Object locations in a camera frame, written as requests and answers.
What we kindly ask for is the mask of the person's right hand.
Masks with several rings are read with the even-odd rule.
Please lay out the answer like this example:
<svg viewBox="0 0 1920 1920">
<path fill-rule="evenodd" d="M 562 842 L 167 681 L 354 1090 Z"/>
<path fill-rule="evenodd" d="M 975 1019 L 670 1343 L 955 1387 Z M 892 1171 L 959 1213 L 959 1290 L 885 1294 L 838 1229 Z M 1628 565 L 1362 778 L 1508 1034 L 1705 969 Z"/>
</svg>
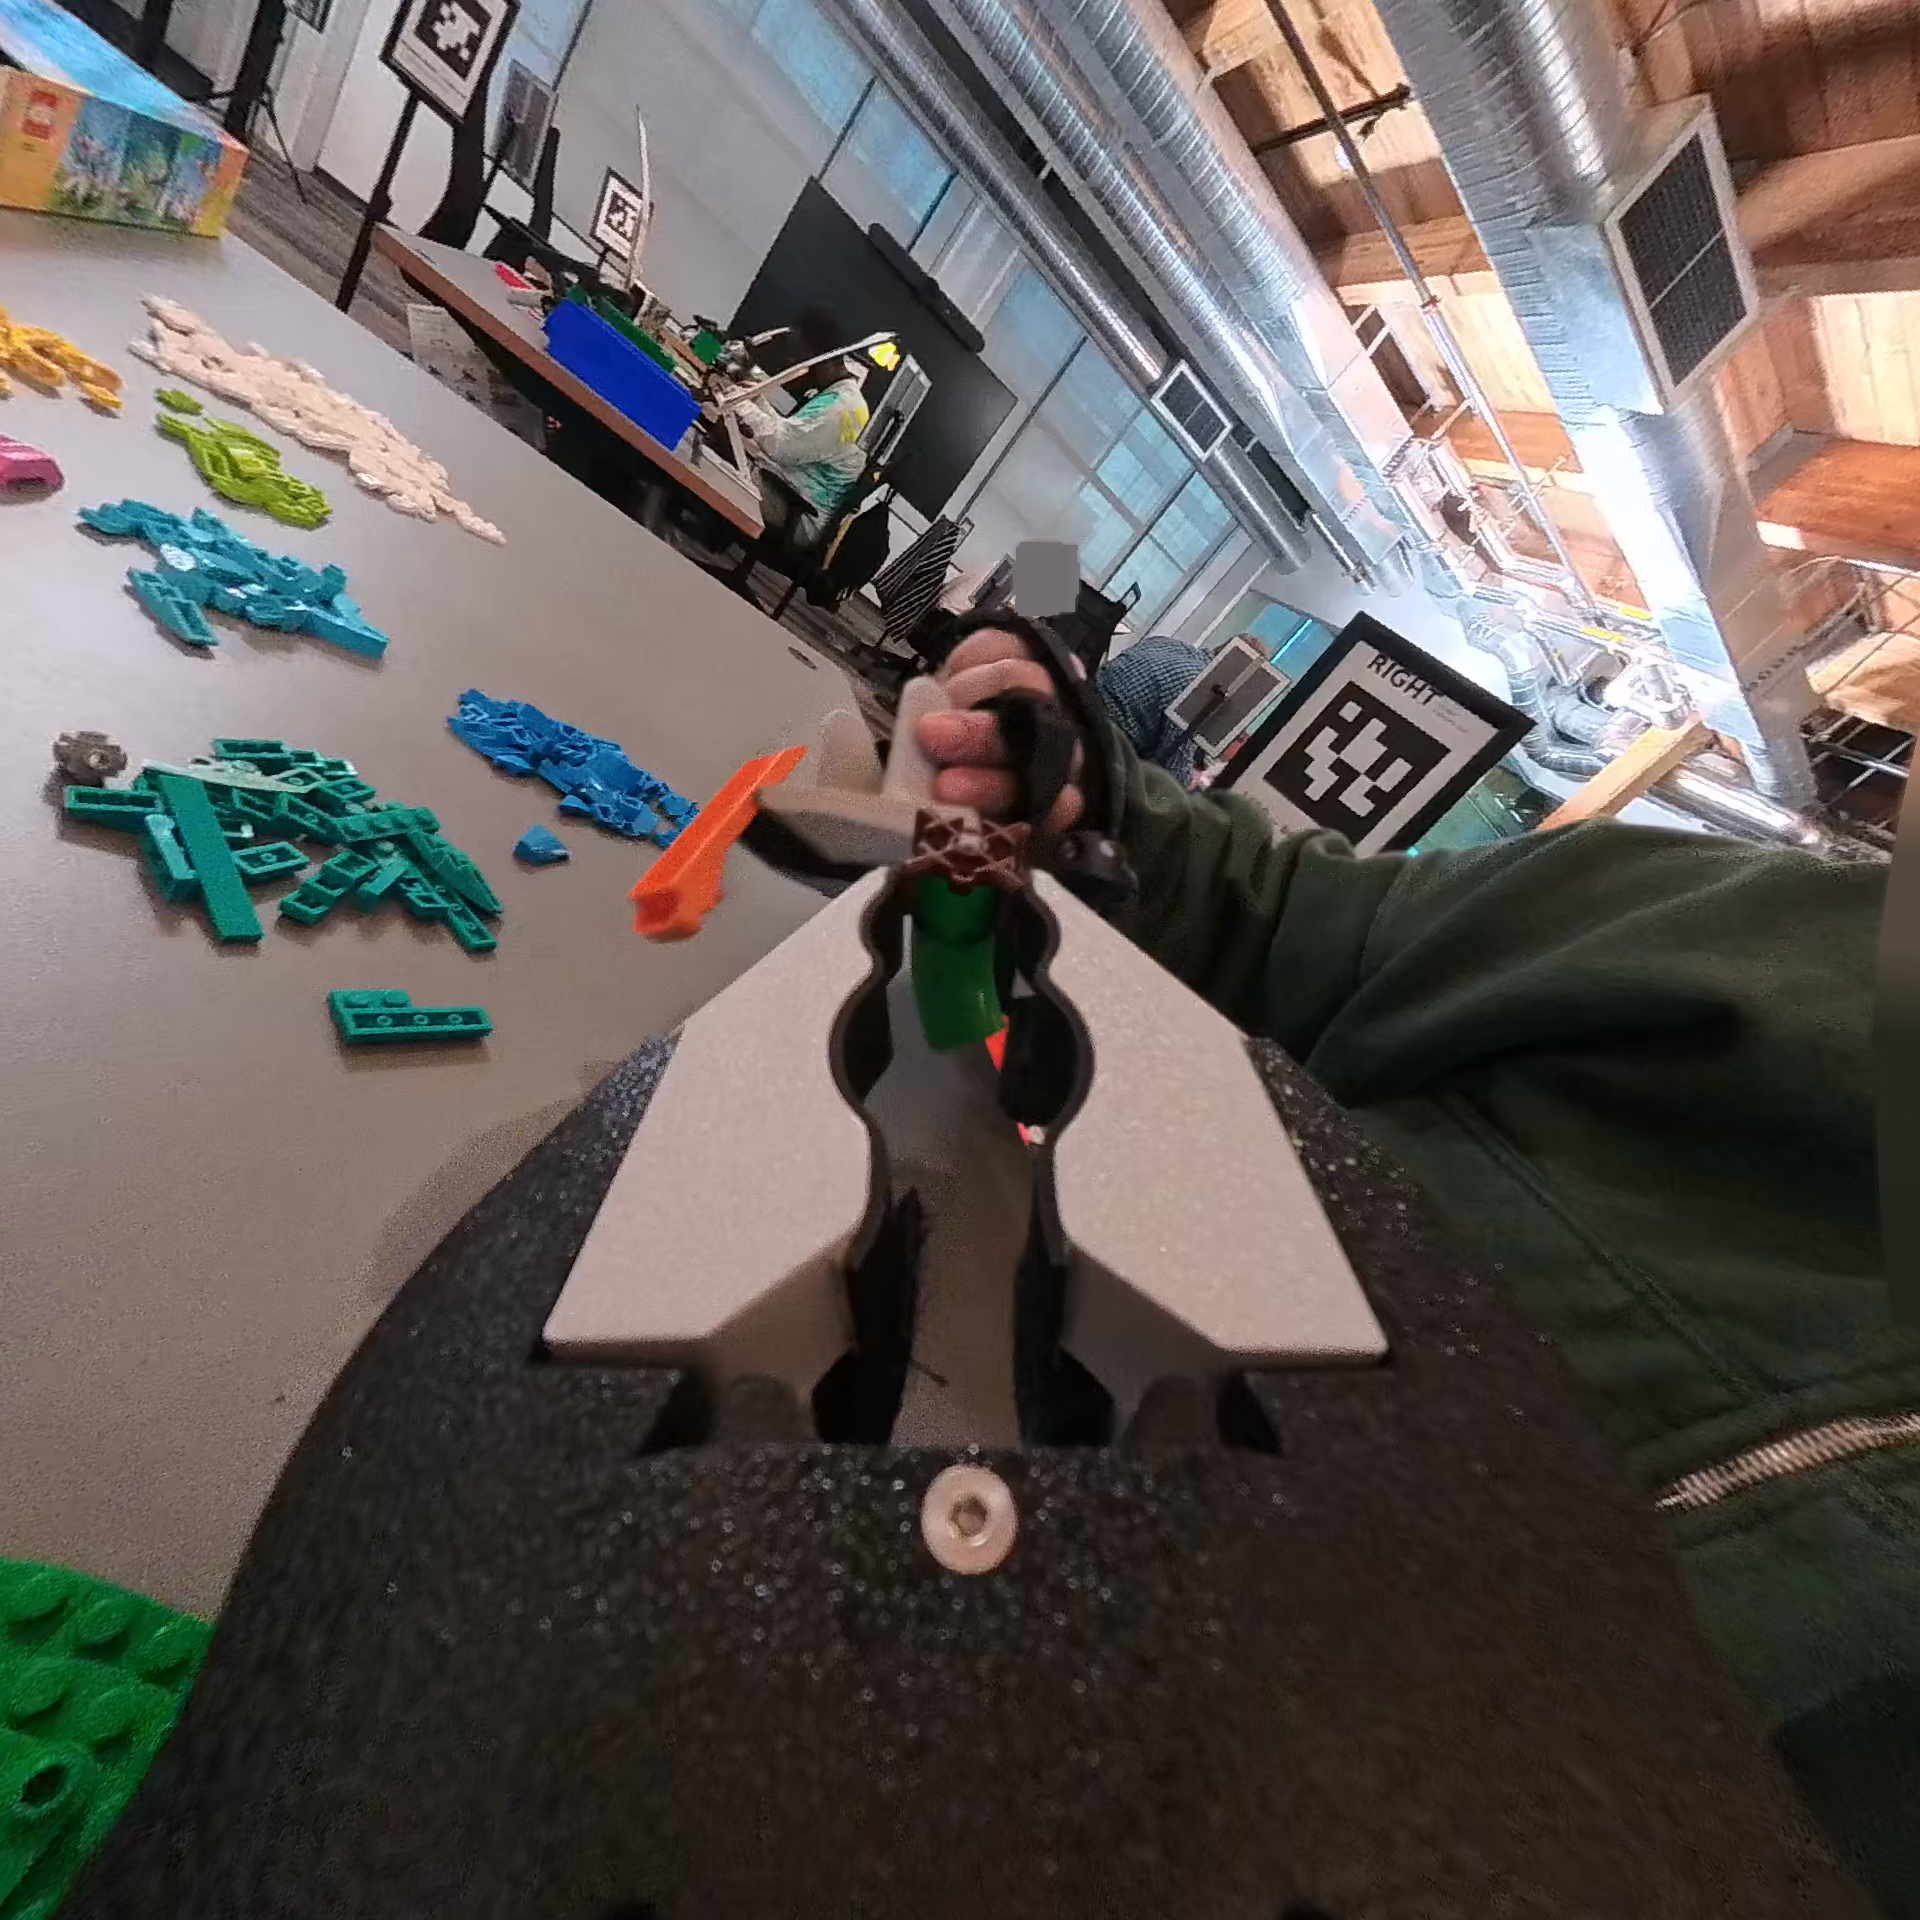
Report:
<svg viewBox="0 0 1920 1920">
<path fill-rule="evenodd" d="M 945 687 L 947 706 L 929 711 L 915 739 L 929 760 L 931 795 L 939 809 L 967 809 L 980 823 L 1036 826 L 1050 835 L 1090 823 L 1087 734 L 1062 698 L 1047 646 L 1034 632 L 974 626 L 950 647 L 935 679 Z M 1014 706 L 1052 713 L 1071 749 L 1044 821 L 1036 813 L 1025 758 L 1006 734 Z"/>
</svg>

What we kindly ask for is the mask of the orange brick separator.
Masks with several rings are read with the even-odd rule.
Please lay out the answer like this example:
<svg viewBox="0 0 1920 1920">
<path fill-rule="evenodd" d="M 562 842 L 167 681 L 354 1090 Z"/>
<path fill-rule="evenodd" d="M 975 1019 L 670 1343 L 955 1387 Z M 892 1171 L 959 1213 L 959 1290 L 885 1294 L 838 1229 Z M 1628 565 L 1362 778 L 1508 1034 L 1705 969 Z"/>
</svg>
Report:
<svg viewBox="0 0 1920 1920">
<path fill-rule="evenodd" d="M 794 775 L 794 745 L 740 763 L 631 890 L 634 930 L 652 945 L 697 938 L 724 895 L 729 853 L 754 823 L 758 794 Z"/>
</svg>

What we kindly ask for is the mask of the green lego baseplate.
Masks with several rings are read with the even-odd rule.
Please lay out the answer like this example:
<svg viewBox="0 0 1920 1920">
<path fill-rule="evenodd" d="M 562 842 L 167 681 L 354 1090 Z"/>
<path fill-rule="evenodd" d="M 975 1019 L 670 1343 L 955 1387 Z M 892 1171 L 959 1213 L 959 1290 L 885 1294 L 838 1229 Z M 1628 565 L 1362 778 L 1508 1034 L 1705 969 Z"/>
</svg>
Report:
<svg viewBox="0 0 1920 1920">
<path fill-rule="evenodd" d="M 3 1561 L 3 1917 L 55 1917 L 175 1728 L 213 1624 Z"/>
</svg>

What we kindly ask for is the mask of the pile of teal lego pieces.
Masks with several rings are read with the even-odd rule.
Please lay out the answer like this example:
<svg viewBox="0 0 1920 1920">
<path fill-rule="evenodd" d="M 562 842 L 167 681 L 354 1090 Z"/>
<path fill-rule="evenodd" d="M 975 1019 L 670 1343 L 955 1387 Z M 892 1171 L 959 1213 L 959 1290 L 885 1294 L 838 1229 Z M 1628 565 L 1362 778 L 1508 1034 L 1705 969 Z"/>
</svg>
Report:
<svg viewBox="0 0 1920 1920">
<path fill-rule="evenodd" d="M 421 806 L 387 800 L 342 758 L 271 736 L 219 736 L 191 760 L 127 758 L 108 787 L 52 791 L 66 826 L 109 833 L 151 895 L 202 919 L 223 947 L 253 947 L 268 921 L 317 928 L 354 910 L 395 910 L 492 957 L 505 907 L 492 880 Z"/>
</svg>

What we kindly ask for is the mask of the person's right forearm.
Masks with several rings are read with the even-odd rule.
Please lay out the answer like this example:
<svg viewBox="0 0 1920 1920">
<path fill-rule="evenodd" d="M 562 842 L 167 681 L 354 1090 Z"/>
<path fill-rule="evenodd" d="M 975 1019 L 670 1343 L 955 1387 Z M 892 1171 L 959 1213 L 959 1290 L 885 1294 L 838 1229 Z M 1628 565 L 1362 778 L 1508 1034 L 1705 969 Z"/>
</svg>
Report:
<svg viewBox="0 0 1920 1920">
<path fill-rule="evenodd" d="M 1359 856 L 1125 760 L 1138 943 L 1356 1114 L 1868 1143 L 1887 867 L 1630 823 Z"/>
</svg>

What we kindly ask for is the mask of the pile of turquoise lego pieces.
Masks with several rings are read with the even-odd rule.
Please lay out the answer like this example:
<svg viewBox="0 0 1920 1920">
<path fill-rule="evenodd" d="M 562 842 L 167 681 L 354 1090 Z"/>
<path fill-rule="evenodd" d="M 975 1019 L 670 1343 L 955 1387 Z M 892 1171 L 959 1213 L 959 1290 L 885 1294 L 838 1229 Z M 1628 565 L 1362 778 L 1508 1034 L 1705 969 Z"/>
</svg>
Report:
<svg viewBox="0 0 1920 1920">
<path fill-rule="evenodd" d="M 185 647 L 211 649 L 219 641 L 213 618 L 230 618 L 372 663 L 389 655 L 390 638 L 353 599 L 342 567 L 275 554 L 211 513 L 178 517 L 138 499 L 78 509 L 75 521 L 93 538 L 149 554 L 147 567 L 127 569 L 126 589 Z"/>
</svg>

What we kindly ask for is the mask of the single teal lego plate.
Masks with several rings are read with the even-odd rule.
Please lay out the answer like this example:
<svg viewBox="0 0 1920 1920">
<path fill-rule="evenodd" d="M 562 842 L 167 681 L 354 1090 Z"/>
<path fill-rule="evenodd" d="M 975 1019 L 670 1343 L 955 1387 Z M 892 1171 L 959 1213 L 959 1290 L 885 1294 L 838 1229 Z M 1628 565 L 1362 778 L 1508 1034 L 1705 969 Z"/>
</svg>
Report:
<svg viewBox="0 0 1920 1920">
<path fill-rule="evenodd" d="M 334 990 L 326 1015 L 350 1049 L 475 1046 L 493 1034 L 478 1003 L 417 1003 L 399 990 Z"/>
</svg>

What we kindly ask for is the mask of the blue plastic bin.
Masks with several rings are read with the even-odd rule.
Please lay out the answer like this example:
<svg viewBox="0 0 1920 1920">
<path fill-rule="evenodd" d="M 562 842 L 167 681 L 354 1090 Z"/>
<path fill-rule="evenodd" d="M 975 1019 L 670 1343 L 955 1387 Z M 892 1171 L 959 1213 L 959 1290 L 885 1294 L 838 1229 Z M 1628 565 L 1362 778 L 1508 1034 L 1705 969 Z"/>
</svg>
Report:
<svg viewBox="0 0 1920 1920">
<path fill-rule="evenodd" d="M 662 448 L 679 450 L 699 416 L 695 391 L 589 303 L 554 305 L 543 317 L 543 351 Z"/>
</svg>

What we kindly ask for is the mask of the pile of yellow lego pieces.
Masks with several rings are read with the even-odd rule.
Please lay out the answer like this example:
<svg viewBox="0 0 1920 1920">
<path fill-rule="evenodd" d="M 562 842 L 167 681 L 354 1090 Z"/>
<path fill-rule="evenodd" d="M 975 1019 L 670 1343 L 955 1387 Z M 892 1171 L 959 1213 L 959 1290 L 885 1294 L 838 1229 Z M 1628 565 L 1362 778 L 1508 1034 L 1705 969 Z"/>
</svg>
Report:
<svg viewBox="0 0 1920 1920">
<path fill-rule="evenodd" d="M 17 385 L 37 393 L 75 393 L 91 411 L 118 416 L 126 406 L 126 381 L 105 361 L 87 355 L 66 336 L 17 322 L 3 312 L 3 399 L 12 399 Z"/>
</svg>

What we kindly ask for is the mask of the long wooden background table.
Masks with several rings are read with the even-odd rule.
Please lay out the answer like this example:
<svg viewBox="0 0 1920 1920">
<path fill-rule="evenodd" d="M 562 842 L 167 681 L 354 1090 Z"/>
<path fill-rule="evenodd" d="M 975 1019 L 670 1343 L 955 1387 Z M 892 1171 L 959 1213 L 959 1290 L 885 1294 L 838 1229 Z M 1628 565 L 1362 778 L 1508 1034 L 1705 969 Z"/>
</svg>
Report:
<svg viewBox="0 0 1920 1920">
<path fill-rule="evenodd" d="M 762 551 L 762 495 L 756 471 L 739 464 L 746 445 L 729 425 L 729 450 L 709 445 L 705 408 L 679 450 L 662 448 L 543 351 L 543 314 L 523 305 L 499 264 L 454 248 L 407 235 L 389 224 L 375 251 L 421 296 L 437 299 L 475 341 L 497 373 L 535 406 L 547 421 L 543 448 L 650 533 L 666 538 L 685 513 L 717 521 L 737 560 L 699 563 L 723 586 L 758 603 L 753 575 Z"/>
</svg>

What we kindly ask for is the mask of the green lego stem brown top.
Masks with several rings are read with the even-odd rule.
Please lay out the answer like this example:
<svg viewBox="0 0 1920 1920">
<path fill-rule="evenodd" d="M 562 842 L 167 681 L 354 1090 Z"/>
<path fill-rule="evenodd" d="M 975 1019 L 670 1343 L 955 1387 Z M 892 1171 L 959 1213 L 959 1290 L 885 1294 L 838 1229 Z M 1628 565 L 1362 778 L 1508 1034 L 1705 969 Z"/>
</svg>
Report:
<svg viewBox="0 0 1920 1920">
<path fill-rule="evenodd" d="M 923 802 L 900 867 L 908 969 L 931 1049 L 1001 1048 L 998 936 L 1029 886 L 1021 823 Z"/>
</svg>

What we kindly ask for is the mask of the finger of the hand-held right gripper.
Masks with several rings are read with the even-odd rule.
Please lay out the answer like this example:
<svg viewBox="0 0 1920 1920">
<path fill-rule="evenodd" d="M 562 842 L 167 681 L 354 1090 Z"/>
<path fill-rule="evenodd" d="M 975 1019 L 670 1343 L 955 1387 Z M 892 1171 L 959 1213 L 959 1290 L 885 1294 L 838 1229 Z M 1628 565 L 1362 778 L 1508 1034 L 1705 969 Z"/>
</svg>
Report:
<svg viewBox="0 0 1920 1920">
<path fill-rule="evenodd" d="M 929 799 L 893 791 L 762 789 L 754 856 L 791 878 L 854 878 L 909 864 Z"/>
</svg>

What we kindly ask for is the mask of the black wall screen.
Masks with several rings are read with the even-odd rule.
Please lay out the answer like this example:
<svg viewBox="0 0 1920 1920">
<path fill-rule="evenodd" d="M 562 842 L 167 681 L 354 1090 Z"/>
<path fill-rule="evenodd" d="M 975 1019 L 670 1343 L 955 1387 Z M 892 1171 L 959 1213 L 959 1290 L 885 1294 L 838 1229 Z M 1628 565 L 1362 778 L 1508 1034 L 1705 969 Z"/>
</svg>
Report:
<svg viewBox="0 0 1920 1920">
<path fill-rule="evenodd" d="M 866 383 L 871 433 L 887 440 L 900 502 L 926 520 L 945 515 L 1014 411 L 983 334 L 885 230 L 860 227 L 815 181 L 803 185 L 729 330 L 754 336 L 810 312 L 838 321 L 851 346 L 893 334 L 898 366 Z"/>
</svg>

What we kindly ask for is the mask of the large silver duct with grille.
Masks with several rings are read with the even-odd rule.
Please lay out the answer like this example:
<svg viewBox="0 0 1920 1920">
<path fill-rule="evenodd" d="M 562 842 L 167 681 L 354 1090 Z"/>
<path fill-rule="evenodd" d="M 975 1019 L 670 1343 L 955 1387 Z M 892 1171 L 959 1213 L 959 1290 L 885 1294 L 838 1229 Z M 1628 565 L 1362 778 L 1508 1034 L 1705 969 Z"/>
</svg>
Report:
<svg viewBox="0 0 1920 1920">
<path fill-rule="evenodd" d="M 1711 733 L 1775 802 L 1811 806 L 1803 622 L 1759 538 L 1711 385 L 1659 391 L 1602 222 L 1663 158 L 1599 5 L 1381 5 L 1478 246 L 1642 601 Z"/>
</svg>

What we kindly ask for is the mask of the grey monitor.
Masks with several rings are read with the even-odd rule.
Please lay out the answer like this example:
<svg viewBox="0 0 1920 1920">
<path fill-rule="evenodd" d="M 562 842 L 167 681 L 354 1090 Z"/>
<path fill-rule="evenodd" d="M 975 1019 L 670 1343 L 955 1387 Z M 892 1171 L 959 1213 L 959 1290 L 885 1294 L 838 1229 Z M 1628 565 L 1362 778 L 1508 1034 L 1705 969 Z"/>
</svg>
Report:
<svg viewBox="0 0 1920 1920">
<path fill-rule="evenodd" d="M 1257 637 L 1237 633 L 1207 659 L 1207 666 L 1169 704 L 1165 721 L 1174 736 L 1201 755 L 1223 762 L 1270 706 L 1292 689 Z"/>
</svg>

